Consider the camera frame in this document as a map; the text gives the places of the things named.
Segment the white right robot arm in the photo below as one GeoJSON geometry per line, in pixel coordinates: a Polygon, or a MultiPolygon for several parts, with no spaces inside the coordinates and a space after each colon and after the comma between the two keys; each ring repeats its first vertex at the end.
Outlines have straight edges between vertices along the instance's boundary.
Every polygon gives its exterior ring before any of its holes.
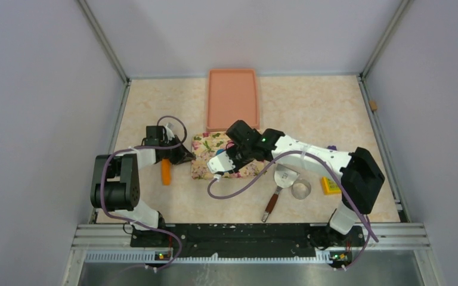
{"type": "Polygon", "coordinates": [[[260,132],[242,120],[233,123],[226,134],[233,144],[209,160],[212,173],[237,173],[253,161],[267,161],[325,176],[342,191],[341,202],[326,229],[328,242],[342,245],[357,221],[370,235],[374,234],[366,216],[373,210],[385,175],[369,150],[358,147],[346,152],[316,147],[280,130],[260,132]]]}

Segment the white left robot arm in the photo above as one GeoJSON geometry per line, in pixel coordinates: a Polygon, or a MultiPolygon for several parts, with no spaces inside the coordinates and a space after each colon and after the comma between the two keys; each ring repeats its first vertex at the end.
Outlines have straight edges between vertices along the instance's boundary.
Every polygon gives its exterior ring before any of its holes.
{"type": "Polygon", "coordinates": [[[146,127],[140,147],[128,148],[115,156],[99,155],[94,162],[90,202],[96,209],[106,207],[111,217],[124,218],[153,246],[167,239],[167,230],[159,225],[159,212],[140,199],[139,171],[163,160],[178,165],[196,156],[166,125],[146,127]]]}

